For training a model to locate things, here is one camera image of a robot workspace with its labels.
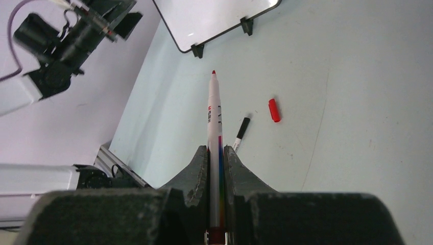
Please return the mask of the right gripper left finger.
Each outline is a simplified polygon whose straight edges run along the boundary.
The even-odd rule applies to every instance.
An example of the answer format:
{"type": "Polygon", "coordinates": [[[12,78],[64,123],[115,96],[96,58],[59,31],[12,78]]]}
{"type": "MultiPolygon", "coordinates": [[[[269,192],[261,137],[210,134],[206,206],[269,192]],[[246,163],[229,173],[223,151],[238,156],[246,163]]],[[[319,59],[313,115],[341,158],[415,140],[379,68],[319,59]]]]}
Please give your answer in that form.
{"type": "Polygon", "coordinates": [[[206,147],[158,189],[52,191],[33,206],[15,244],[203,244],[206,147]]]}

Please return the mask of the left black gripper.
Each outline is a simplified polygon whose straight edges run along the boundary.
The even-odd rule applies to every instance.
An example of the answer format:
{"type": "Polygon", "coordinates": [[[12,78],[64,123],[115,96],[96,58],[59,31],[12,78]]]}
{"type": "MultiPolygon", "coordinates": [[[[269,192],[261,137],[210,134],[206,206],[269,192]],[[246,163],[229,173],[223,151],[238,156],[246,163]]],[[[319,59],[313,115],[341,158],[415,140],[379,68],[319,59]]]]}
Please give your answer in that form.
{"type": "MultiPolygon", "coordinates": [[[[143,15],[129,13],[135,0],[87,0],[91,10],[108,23],[118,23],[115,32],[127,40],[143,15]]],[[[73,76],[84,75],[81,68],[90,54],[105,38],[84,17],[64,33],[60,33],[38,14],[30,13],[13,34],[13,40],[30,52],[40,67],[25,75],[36,85],[41,97],[47,99],[66,91],[73,76]]]]}

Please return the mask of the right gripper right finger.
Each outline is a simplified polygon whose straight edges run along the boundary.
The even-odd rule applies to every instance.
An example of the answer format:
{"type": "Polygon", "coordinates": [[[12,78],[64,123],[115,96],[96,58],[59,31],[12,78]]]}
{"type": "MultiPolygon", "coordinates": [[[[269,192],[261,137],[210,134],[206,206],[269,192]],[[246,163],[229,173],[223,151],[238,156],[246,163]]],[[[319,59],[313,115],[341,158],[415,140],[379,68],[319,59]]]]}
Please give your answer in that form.
{"type": "Polygon", "coordinates": [[[278,192],[224,148],[232,244],[404,244],[385,204],[369,193],[278,192]]]}

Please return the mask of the red whiteboard marker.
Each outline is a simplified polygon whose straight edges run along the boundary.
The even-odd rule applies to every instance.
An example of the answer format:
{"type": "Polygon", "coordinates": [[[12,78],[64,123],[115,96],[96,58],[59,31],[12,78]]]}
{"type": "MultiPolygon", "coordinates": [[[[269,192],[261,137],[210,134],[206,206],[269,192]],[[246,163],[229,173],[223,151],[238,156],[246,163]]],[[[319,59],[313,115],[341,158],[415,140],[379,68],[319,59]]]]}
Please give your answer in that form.
{"type": "Polygon", "coordinates": [[[225,244],[224,150],[220,87],[215,71],[208,86],[207,152],[209,162],[208,243],[225,244]]]}

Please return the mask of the white board black frame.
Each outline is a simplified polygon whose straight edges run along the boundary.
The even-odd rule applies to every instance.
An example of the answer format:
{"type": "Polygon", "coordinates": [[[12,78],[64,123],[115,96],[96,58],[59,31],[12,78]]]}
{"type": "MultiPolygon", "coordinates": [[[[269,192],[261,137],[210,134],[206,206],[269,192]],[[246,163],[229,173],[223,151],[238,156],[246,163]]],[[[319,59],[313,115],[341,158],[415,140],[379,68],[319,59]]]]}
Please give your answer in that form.
{"type": "Polygon", "coordinates": [[[277,8],[281,1],[153,1],[181,53],[202,58],[205,44],[241,27],[253,34],[254,19],[277,8]]]}

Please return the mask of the red marker cap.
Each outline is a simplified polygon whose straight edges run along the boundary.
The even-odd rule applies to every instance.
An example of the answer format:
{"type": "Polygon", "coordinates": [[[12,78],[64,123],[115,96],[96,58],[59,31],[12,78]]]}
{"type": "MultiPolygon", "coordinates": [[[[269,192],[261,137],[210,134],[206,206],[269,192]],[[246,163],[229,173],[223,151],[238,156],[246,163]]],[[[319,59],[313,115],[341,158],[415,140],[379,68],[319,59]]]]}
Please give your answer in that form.
{"type": "Polygon", "coordinates": [[[281,121],[281,116],[279,113],[279,107],[275,98],[272,98],[268,102],[268,107],[271,115],[271,119],[275,123],[279,123],[281,121]]]}

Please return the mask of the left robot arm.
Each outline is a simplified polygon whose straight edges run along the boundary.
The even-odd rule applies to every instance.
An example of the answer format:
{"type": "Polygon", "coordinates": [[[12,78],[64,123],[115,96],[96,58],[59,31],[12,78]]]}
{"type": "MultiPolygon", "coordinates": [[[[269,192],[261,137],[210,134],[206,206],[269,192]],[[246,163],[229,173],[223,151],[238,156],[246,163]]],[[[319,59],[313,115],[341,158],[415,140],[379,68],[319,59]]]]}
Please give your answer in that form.
{"type": "Polygon", "coordinates": [[[66,91],[103,39],[128,39],[142,18],[132,10],[136,1],[56,1],[64,13],[75,14],[74,25],[58,31],[30,13],[13,31],[13,19],[25,4],[17,4],[8,19],[8,47],[17,70],[1,77],[1,115],[66,91]]]}

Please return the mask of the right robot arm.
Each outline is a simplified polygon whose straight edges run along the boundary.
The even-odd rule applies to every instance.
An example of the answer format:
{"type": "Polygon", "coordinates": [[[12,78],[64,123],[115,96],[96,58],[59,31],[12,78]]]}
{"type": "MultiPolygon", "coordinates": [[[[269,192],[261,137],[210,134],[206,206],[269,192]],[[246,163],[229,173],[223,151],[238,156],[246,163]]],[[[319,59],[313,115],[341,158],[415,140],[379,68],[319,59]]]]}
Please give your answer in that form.
{"type": "MultiPolygon", "coordinates": [[[[15,244],[211,244],[205,146],[155,189],[118,159],[91,165],[1,165],[1,228],[15,244]]],[[[367,193],[277,192],[224,148],[224,244],[404,244],[367,193]]]]}

